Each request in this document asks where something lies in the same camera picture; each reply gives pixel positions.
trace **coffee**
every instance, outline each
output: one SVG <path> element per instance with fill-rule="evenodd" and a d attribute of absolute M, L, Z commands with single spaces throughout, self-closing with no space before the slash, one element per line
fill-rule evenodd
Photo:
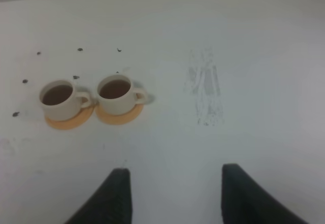
<path fill-rule="evenodd" d="M 54 106 L 66 101 L 72 94 L 72 87 L 68 85 L 60 85 L 51 88 L 43 97 L 43 104 L 47 106 Z"/>
<path fill-rule="evenodd" d="M 102 87 L 100 96 L 106 99 L 116 99 L 125 95 L 130 87 L 131 85 L 124 80 L 113 80 Z"/>

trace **table surface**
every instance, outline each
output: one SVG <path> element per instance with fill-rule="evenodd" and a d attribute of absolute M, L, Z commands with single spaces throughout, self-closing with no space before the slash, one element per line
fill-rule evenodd
<path fill-rule="evenodd" d="M 239 163 L 290 210 L 324 223 L 324 7 L 1 3 L 0 222 L 63 223 L 112 169 L 127 167 L 134 224 L 219 224 L 221 167 Z M 116 72 L 151 94 L 136 120 L 112 126 L 93 114 L 70 131 L 45 124 L 44 84 L 79 76 L 73 82 L 94 95 Z"/>

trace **coaster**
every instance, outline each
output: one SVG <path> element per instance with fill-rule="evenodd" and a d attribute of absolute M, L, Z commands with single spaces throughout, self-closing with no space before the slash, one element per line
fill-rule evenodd
<path fill-rule="evenodd" d="M 94 110 L 94 106 L 89 106 L 87 108 L 81 109 L 76 116 L 74 116 L 69 120 L 54 121 L 49 119 L 48 117 L 45 117 L 45 121 L 50 127 L 54 129 L 70 130 L 85 123 L 88 120 L 88 118 L 92 115 L 93 110 Z"/>
<path fill-rule="evenodd" d="M 136 106 L 133 107 L 132 110 L 130 110 L 129 112 L 123 114 L 123 115 L 111 115 L 106 113 L 103 108 L 100 106 L 100 104 L 97 104 L 95 107 L 95 112 L 97 114 L 97 117 L 106 124 L 110 124 L 110 125 L 122 125 L 122 124 L 126 124 L 134 119 L 136 119 L 139 114 L 141 113 L 143 109 L 143 104 L 138 104 Z"/>

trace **cup rim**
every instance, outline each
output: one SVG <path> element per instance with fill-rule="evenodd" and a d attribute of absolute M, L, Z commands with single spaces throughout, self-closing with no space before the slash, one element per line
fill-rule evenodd
<path fill-rule="evenodd" d="M 100 93 L 98 92 L 98 87 L 99 85 L 101 84 L 101 82 L 103 82 L 105 79 L 108 79 L 109 77 L 113 77 L 113 76 L 121 76 L 121 77 L 124 77 L 124 78 L 127 78 L 129 83 L 130 83 L 130 89 L 124 94 L 122 95 L 121 97 L 118 97 L 118 98 L 114 98 L 114 99 L 107 99 L 107 98 L 104 98 L 100 95 Z M 103 101 L 118 101 L 118 100 L 122 100 L 123 98 L 127 97 L 131 91 L 132 91 L 132 88 L 133 88 L 133 83 L 132 83 L 132 80 L 129 76 L 123 74 L 123 73 L 115 73 L 115 74 L 111 74 L 105 78 L 103 78 L 102 80 L 100 80 L 100 82 L 97 84 L 97 87 L 96 87 L 96 95 L 99 99 L 103 100 Z"/>
<path fill-rule="evenodd" d="M 63 102 L 61 102 L 60 104 L 57 104 L 57 105 L 45 105 L 42 100 L 41 100 L 41 93 L 43 92 L 43 90 L 46 88 L 46 86 L 50 85 L 51 83 L 54 83 L 54 82 L 59 82 L 59 81 L 64 81 L 64 82 L 68 82 L 70 84 L 70 86 L 72 87 L 72 92 L 71 92 L 71 95 Z M 68 103 L 72 97 L 75 95 L 76 93 L 76 87 L 75 85 L 72 83 L 71 80 L 68 80 L 68 79 L 56 79 L 56 80 L 52 80 L 51 82 L 48 82 L 47 84 L 45 84 L 41 90 L 40 90 L 40 93 L 39 93 L 39 101 L 41 102 L 41 105 L 45 108 L 56 108 L 56 107 L 60 107 L 66 103 Z"/>

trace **cup handle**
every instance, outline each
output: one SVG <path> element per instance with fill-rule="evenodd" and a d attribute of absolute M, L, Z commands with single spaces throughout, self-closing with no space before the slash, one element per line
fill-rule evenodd
<path fill-rule="evenodd" d="M 140 98 L 140 99 L 138 98 L 136 100 L 136 104 L 144 104 L 149 99 L 149 96 L 148 96 L 147 91 L 145 91 L 143 88 L 134 88 L 133 89 L 133 93 L 135 93 L 135 94 L 138 94 L 139 93 L 139 94 L 142 95 L 142 98 Z"/>
<path fill-rule="evenodd" d="M 87 102 L 84 102 L 84 103 L 81 104 L 81 108 L 86 108 L 86 107 L 91 106 L 92 102 L 91 102 L 91 99 L 90 99 L 90 94 L 88 92 L 77 92 L 76 97 L 78 97 L 78 98 L 86 98 L 88 100 Z"/>

